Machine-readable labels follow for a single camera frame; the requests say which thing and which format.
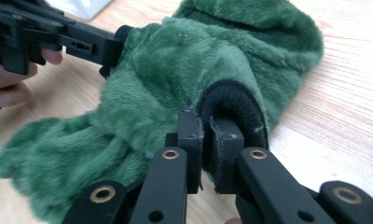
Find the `black plastic bracket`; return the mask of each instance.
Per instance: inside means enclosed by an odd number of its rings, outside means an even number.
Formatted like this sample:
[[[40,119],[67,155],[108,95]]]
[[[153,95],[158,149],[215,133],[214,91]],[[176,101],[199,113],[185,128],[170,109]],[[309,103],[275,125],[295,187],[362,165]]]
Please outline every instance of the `black plastic bracket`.
[[[234,167],[244,149],[244,137],[236,122],[230,119],[210,119],[213,143],[209,173],[213,177],[215,191],[235,194]]]
[[[128,187],[110,180],[92,184],[80,194],[62,224],[128,223],[142,185],[142,179]]]
[[[2,65],[27,75],[29,61],[44,64],[40,48],[61,50],[103,66],[115,66],[123,41],[114,34],[64,16],[42,0],[0,0]]]
[[[165,147],[152,160],[129,223],[185,223],[186,215],[187,154]]]
[[[198,193],[201,187],[201,152],[204,132],[201,120],[191,107],[178,113],[177,146],[182,148],[187,160],[187,193]]]
[[[243,223],[257,219],[264,220],[260,223],[336,223],[268,150],[246,148],[237,159],[237,170],[244,201],[236,205],[244,212]],[[255,207],[254,213],[242,208],[246,201]],[[260,217],[251,217],[258,210]]]
[[[354,185],[326,182],[317,201],[337,223],[373,223],[373,198]]]

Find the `light wood surface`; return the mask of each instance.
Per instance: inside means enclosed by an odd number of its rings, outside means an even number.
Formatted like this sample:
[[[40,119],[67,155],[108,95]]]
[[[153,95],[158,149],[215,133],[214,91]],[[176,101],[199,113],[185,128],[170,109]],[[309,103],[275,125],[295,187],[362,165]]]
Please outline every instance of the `light wood surface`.
[[[115,0],[90,24],[115,32],[171,16],[179,0]],[[354,184],[373,196],[373,0],[292,0],[325,36],[325,56],[313,69],[270,138],[271,149],[302,184],[318,190],[329,180]],[[70,118],[95,108],[104,80],[100,66],[64,55],[28,81],[35,98],[0,111],[0,149],[23,124]],[[188,196],[187,223],[225,223],[238,215],[234,197]],[[0,224],[42,223],[28,200],[0,179]]]

